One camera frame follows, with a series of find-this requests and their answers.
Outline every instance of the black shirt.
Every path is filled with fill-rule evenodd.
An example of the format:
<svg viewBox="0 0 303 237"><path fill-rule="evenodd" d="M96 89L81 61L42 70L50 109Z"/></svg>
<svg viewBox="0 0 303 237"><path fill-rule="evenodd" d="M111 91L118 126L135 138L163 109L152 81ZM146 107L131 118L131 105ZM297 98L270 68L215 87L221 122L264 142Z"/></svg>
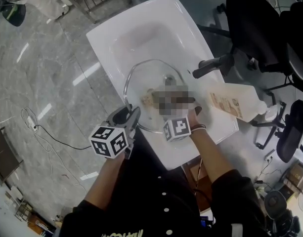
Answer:
<svg viewBox="0 0 303 237"><path fill-rule="evenodd" d="M116 186L106 211L82 201L65 217L60 236L240 236L234 234L232 224L243 226L243 236L267 236L251 180L237 170L212 184L216 223L210 230L201 226L196 199L183 178L171 172L148 175L148 168L140 171Z"/></svg>

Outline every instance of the clear glass bowl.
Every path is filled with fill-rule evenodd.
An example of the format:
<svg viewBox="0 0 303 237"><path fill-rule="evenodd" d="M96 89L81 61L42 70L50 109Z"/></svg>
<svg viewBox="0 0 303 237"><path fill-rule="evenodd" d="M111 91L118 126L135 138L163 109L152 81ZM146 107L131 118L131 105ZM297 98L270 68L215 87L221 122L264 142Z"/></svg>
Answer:
<svg viewBox="0 0 303 237"><path fill-rule="evenodd" d="M152 92L165 85L184 85L178 70L161 60L146 60L133 66L124 88L124 102L130 108L140 107L139 127L162 133L164 119L154 107Z"/></svg>

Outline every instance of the bracelet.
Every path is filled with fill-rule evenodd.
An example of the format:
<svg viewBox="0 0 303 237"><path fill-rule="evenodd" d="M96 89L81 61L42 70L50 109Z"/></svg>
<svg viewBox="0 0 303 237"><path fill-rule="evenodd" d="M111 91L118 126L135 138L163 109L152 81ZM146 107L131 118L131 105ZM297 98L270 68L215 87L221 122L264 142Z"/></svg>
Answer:
<svg viewBox="0 0 303 237"><path fill-rule="evenodd" d="M191 132L194 132L194 131L200 130L200 129L206 130L206 126L203 124L197 124L197 125L191 127L190 129L191 129Z"/></svg>

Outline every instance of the gray marble floor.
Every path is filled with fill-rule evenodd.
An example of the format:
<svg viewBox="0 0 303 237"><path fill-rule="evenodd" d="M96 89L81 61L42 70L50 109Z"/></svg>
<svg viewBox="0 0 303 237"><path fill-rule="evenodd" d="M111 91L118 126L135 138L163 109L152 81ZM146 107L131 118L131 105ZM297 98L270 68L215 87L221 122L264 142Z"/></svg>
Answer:
<svg viewBox="0 0 303 237"><path fill-rule="evenodd" d="M112 0L97 15L106 16L125 5L126 0ZM78 182L88 190L95 178L81 181L80 177L99 172L104 159L92 149L62 146L40 128L38 135L53 145L78 180L54 151L49 153L51 173L48 154L25 126L22 108L30 108L55 138L82 148L89 145L92 129L122 101L85 36L95 25L76 9L57 21L47 24L47 20L30 5L18 28L0 14L0 127L5 126L10 143L24 160L9 182L51 220L63 207L82 200L86 192Z"/></svg>
<svg viewBox="0 0 303 237"><path fill-rule="evenodd" d="M225 0L181 2L196 23L214 24L227 30L225 15L214 14L214 8ZM281 6L292 2L280 0ZM106 16L124 3L125 0L111 1L97 14ZM48 157L27 129L21 118L22 108L29 107L40 117L39 124L55 138L75 147L85 147L93 127L122 101L85 36L95 25L76 9L58 21L47 24L47 20L29 5L25 21L18 28L8 24L0 15L0 127L5 126L12 146L24 160L9 181L24 193L39 213L51 220L62 208L73 207L81 201L85 191L78 182L88 190L94 178L81 181L80 177L99 172L104 160L95 157L91 149L77 151L62 146L40 129L38 134L53 144L70 173L54 151ZM209 34L205 35L205 39L216 57L229 51L230 40ZM261 88L280 84L284 80L281 74L249 71L246 64L247 58L238 52L236 68L225 80L250 83L258 93ZM278 99L287 102L287 111L296 99L303 99L303 94L292 87L278 90L275 94ZM262 93L260 98L268 101ZM44 113L45 108L49 109L47 113ZM264 166L264 155L275 148L277 141L274 139L261 151L254 145L255 137L258 135L258 141L264 141L269 129L257 130L244 122L239 122L239 126L240 131L223 141L220 148L242 174L254 178ZM53 165L52 173L48 158ZM268 171L276 168L283 171L288 166L275 157ZM279 172L268 175L267 181L274 182L279 175Z"/></svg>

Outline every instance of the white sink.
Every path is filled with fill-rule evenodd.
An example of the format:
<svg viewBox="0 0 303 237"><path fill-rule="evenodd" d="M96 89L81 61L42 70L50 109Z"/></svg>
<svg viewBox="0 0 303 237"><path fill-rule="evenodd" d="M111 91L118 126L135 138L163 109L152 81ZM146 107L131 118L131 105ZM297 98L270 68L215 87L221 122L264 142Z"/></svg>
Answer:
<svg viewBox="0 0 303 237"><path fill-rule="evenodd" d="M194 91L203 107L200 119L216 143L238 131L236 118L205 102L207 88L216 81L224 82L220 71L200 79L192 76L199 62L212 59L213 55L179 0L150 0L139 4L97 26L87 33L87 38L121 98L131 68L148 59L159 59L178 69ZM167 169L176 168L199 154L189 138L168 143L162 134L147 131L143 134Z"/></svg>

